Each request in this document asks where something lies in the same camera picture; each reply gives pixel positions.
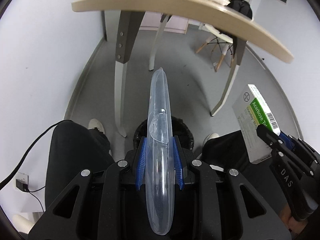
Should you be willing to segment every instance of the green label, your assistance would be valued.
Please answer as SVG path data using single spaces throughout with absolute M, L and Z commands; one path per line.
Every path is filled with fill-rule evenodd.
M 252 109 L 252 113 L 255 115 L 255 120 L 259 124 L 265 125 L 266 127 L 269 128 L 270 131 L 272 131 L 270 122 L 256 98 L 250 103 L 250 108 Z

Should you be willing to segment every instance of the silver bolt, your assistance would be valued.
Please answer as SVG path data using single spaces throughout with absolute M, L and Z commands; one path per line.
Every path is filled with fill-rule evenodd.
M 236 169 L 231 169 L 231 170 L 229 171 L 229 173 L 230 173 L 230 175 L 232 175 L 232 176 L 238 176 L 239 171 L 237 171 Z
M 193 160 L 192 161 L 193 166 L 201 166 L 201 164 L 202 164 L 201 160 Z
M 125 160 L 122 160 L 122 161 L 119 161 L 119 162 L 118 162 L 118 166 L 119 166 L 119 167 L 125 167 L 125 166 L 127 166 L 127 165 L 128 165 L 128 162 L 125 161 Z
M 81 171 L 81 176 L 82 177 L 86 177 L 86 176 L 88 176 L 90 174 L 90 171 L 89 170 L 83 170 L 83 171 Z

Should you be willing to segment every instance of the black trash bin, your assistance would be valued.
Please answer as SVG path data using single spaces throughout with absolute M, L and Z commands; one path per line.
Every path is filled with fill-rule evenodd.
M 189 128 L 185 125 L 182 119 L 171 116 L 172 122 L 172 135 L 177 135 L 182 148 L 192 150 L 193 149 L 193 135 Z M 144 120 L 136 129 L 133 136 L 133 148 L 139 147 L 141 137 L 147 137 L 147 125 L 148 119 Z

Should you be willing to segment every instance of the table top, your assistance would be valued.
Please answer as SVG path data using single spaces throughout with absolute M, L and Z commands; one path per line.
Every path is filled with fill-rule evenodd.
M 100 10 L 152 11 L 178 15 L 215 26 L 250 41 L 278 59 L 290 63 L 292 53 L 261 26 L 226 6 L 208 0 L 79 0 L 76 12 Z

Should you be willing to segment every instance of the shoe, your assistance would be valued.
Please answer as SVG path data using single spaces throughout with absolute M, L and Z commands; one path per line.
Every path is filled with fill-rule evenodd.
M 203 144 L 202 144 L 202 148 L 204 147 L 205 143 L 211 139 L 214 139 L 214 138 L 218 138 L 220 137 L 217 133 L 212 133 L 212 134 L 209 134 L 203 141 Z
M 209 134 L 203 141 L 202 143 L 202 148 L 204 147 L 205 143 L 211 139 L 214 139 L 214 138 L 218 138 L 220 137 L 220 135 L 218 135 L 217 133 L 212 133 L 212 134 Z M 201 160 L 201 157 L 202 157 L 202 153 L 200 153 L 197 157 L 197 159 Z
M 88 129 L 94 129 L 94 128 L 97 128 L 100 132 L 105 134 L 105 131 L 104 131 L 102 123 L 99 120 L 95 119 L 95 118 L 91 119 L 89 121 L 89 124 L 88 124 Z

